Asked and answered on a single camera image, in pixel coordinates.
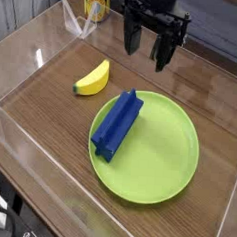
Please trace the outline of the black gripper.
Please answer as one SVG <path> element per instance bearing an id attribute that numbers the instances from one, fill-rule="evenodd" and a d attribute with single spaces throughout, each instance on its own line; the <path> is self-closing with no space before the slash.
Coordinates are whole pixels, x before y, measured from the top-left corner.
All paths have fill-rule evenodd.
<path id="1" fill-rule="evenodd" d="M 171 62 L 176 44 L 184 44 L 191 21 L 190 13 L 180 7 L 178 0 L 125 0 L 125 51 L 132 55 L 140 47 L 141 25 L 154 26 L 158 35 L 150 59 L 155 61 L 155 71 L 161 72 Z"/>

